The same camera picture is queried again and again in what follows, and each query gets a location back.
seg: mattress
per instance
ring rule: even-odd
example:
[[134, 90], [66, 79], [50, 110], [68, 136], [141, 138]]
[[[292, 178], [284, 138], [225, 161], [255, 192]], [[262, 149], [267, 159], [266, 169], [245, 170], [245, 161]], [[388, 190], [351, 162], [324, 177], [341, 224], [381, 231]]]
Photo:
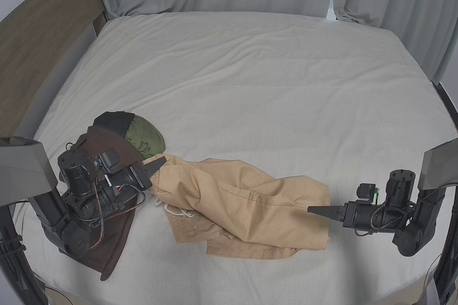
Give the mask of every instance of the mattress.
[[[424, 151], [457, 136], [391, 31], [300, 15], [109, 21], [36, 134], [56, 174], [66, 143], [104, 111], [150, 120], [166, 153], [185, 160], [241, 159], [275, 178], [312, 177], [329, 186], [333, 205], [354, 200], [362, 182], [375, 183], [383, 199], [390, 171], [419, 174]], [[176, 244], [165, 212], [147, 199], [105, 282], [61, 254], [30, 206], [18, 205], [15, 223], [33, 271], [95, 304], [365, 304], [426, 273], [442, 250], [453, 193], [434, 238], [413, 257], [398, 253], [392, 234], [361, 238], [331, 222], [327, 250], [272, 261], [207, 256], [205, 242]]]

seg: wrinkled bed sheet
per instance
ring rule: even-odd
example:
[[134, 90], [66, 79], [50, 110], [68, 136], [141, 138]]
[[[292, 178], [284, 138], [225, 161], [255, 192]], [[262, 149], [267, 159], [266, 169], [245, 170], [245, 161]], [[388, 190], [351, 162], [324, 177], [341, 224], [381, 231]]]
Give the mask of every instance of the wrinkled bed sheet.
[[[149, 119], [168, 154], [241, 159], [275, 178], [307, 175], [329, 185], [331, 204], [355, 199], [361, 182], [376, 183], [384, 199], [390, 171], [418, 175], [423, 152], [457, 136], [392, 32], [300, 15], [169, 13], [108, 22], [36, 134], [56, 174], [65, 144], [117, 110]], [[30, 206], [18, 205], [16, 227], [33, 271], [96, 304], [365, 304], [426, 273], [442, 250], [453, 193], [436, 235], [413, 257], [398, 253], [391, 234], [358, 238], [332, 222], [326, 251], [279, 261], [207, 256], [205, 243], [176, 244], [165, 212], [147, 198], [105, 282], [61, 254]]]

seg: white drawstring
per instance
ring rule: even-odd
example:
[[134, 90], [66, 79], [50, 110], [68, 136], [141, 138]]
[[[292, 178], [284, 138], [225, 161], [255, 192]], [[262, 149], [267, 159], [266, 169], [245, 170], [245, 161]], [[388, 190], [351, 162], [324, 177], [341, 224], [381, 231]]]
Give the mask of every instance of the white drawstring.
[[[154, 200], [154, 205], [155, 206], [159, 206], [161, 203], [162, 203], [162, 201], [156, 197], [156, 199]], [[164, 210], [166, 212], [168, 212], [169, 214], [172, 214], [174, 216], [181, 216], [181, 217], [189, 217], [189, 218], [191, 218], [191, 217], [194, 217], [195, 215], [198, 215], [198, 213], [196, 213], [196, 211], [193, 211], [192, 213], [189, 213], [188, 211], [183, 210], [182, 208], [180, 209], [180, 211], [181, 211], [180, 213], [176, 213], [176, 212], [170, 211], [169, 210], [169, 205], [166, 204], [166, 203], [164, 203]]]

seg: bed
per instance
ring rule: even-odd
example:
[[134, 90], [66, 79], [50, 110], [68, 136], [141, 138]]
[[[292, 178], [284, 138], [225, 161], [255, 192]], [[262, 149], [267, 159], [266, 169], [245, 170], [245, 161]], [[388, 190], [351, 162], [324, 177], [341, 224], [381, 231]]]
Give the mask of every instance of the bed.
[[[361, 182], [383, 191], [394, 169], [419, 172], [424, 151], [457, 136], [391, 31], [300, 15], [190, 12], [107, 22], [35, 135], [56, 174], [66, 143], [117, 110], [150, 120], [166, 153], [241, 159], [276, 178], [307, 175], [329, 186], [331, 204], [354, 199]], [[434, 238], [410, 258], [392, 235], [358, 238], [331, 222], [327, 250], [260, 261], [176, 244], [163, 209], [147, 198], [105, 282], [59, 253], [33, 210], [17, 205], [33, 271], [95, 304], [366, 304], [427, 272], [453, 201], [448, 193]]]

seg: bed frame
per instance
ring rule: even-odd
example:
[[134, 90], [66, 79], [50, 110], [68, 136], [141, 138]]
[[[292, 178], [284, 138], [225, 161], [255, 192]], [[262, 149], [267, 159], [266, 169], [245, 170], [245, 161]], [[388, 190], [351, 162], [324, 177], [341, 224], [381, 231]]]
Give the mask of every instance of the bed frame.
[[[87, 38], [88, 31], [94, 33], [92, 25], [98, 35], [105, 23], [102, 0], [25, 0], [3, 19], [0, 137], [14, 134], [33, 137], [72, 70], [67, 68], [67, 72], [62, 72], [61, 63], [68, 59], [72, 46], [81, 43], [84, 34]], [[32, 120], [30, 131], [17, 133], [25, 117]]]

